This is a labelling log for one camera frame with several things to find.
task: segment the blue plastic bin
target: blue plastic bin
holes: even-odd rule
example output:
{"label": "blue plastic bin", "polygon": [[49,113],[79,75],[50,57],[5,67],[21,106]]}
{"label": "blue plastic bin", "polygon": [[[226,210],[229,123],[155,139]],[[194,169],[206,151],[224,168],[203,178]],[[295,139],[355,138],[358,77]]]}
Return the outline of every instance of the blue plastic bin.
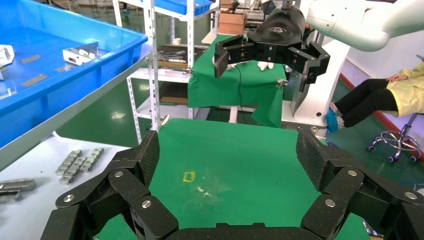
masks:
{"label": "blue plastic bin", "polygon": [[[198,16],[211,8],[211,1],[194,0],[194,15]],[[187,0],[155,0],[156,7],[172,11],[174,13],[187,14]]]}
{"label": "blue plastic bin", "polygon": [[[0,148],[131,67],[147,40],[143,33],[32,0],[0,0],[0,44],[15,52],[0,85],[16,87],[16,94],[0,99]],[[67,65],[63,49],[92,42],[106,54],[57,71]],[[20,62],[35,55],[40,58]],[[22,85],[40,74],[47,78]]]}

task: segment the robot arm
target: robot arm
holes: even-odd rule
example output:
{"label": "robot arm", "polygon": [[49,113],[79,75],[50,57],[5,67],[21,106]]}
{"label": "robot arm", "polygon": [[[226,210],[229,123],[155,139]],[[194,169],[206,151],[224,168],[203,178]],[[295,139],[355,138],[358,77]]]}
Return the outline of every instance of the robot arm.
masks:
{"label": "robot arm", "polygon": [[320,34],[365,52],[384,48],[389,40],[424,30],[424,2],[398,0],[394,4],[365,0],[315,0],[306,23]]}

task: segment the green mat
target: green mat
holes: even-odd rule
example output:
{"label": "green mat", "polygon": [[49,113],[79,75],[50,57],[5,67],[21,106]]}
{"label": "green mat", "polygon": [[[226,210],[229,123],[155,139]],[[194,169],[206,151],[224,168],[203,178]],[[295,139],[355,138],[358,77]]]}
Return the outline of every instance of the green mat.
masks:
{"label": "green mat", "polygon": [[[180,229],[216,223],[299,227],[319,196],[296,157],[298,133],[227,122],[171,119],[160,129],[160,161],[149,189]],[[134,240],[120,216],[100,240]],[[337,240],[369,240],[351,214]]]}
{"label": "green mat", "polygon": [[286,79],[284,68],[275,64],[273,69],[261,71],[257,61],[238,64],[215,78],[212,56],[215,43],[230,38],[218,35],[203,55],[194,63],[193,76],[188,83],[189,107],[238,106],[240,105],[239,83],[241,72],[241,104],[259,104],[252,118],[267,127],[281,127],[283,88],[277,87],[277,79]]}

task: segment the white table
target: white table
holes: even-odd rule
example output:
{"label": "white table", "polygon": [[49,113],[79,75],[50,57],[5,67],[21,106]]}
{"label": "white table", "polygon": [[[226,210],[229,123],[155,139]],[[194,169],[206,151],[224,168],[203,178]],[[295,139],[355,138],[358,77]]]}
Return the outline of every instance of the white table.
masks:
{"label": "white table", "polygon": [[[91,172],[80,172],[70,185],[60,184],[61,176],[55,171],[68,153],[81,149],[82,155],[87,156],[94,148],[104,148],[104,153]],[[32,178],[37,185],[33,191],[24,192],[20,201],[0,204],[0,239],[39,240],[51,211],[56,209],[56,199],[100,174],[117,152],[126,149],[128,147],[51,136],[0,171],[0,181]]]}

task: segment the green floor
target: green floor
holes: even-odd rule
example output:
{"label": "green floor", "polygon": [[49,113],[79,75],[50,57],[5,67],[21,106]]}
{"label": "green floor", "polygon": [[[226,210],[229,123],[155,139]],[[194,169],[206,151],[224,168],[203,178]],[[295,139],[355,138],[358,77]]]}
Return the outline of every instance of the green floor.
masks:
{"label": "green floor", "polygon": [[[112,9],[94,10],[80,8],[79,11],[87,16],[95,16],[103,21],[115,23]],[[169,18],[159,16],[156,19],[156,29],[160,29],[156,39],[162,41],[158,43],[159,45],[163,45],[169,41]],[[122,23],[125,27],[143,31],[143,12],[139,11],[136,14],[132,10],[130,15],[122,16]],[[202,37],[209,31],[209,20],[203,18],[197,21],[195,28],[195,44],[199,45],[201,44]],[[187,30],[185,24],[177,21],[176,32],[176,37],[182,38],[183,43],[186,42]],[[149,96],[149,85],[146,80],[141,79],[133,79],[132,84],[136,102],[140,105]],[[349,89],[343,83],[339,82],[334,93],[334,99],[338,100],[348,92]],[[227,122],[229,115],[228,110],[212,108],[208,120]],[[249,113],[245,113],[244,116],[248,124],[256,124]],[[238,122],[244,122],[242,114],[238,115]],[[151,122],[148,119],[140,118],[139,123],[142,126],[143,132],[151,126]],[[348,150],[366,167],[384,177],[410,187],[414,183],[423,183],[424,167],[420,162],[411,162],[407,156],[403,155],[399,162],[388,163],[387,157],[393,155],[395,151],[386,146],[379,147],[376,151],[372,152],[366,150],[367,145],[373,141],[374,137],[384,130],[386,130],[385,126],[375,116],[371,116],[355,127],[329,134],[327,141],[336,144],[339,148]],[[85,141],[127,147],[136,146],[137,137],[126,82],[120,83],[98,101],[83,110],[79,115],[58,129],[57,133],[63,137]],[[118,231],[120,235],[114,235],[115,238],[113,239],[134,239],[134,235],[129,233],[121,221],[119,218],[114,218],[108,223],[108,225],[119,226],[120,228]],[[99,235],[99,238],[101,240],[111,239],[106,236],[116,231],[116,228],[111,229],[107,227]]]}

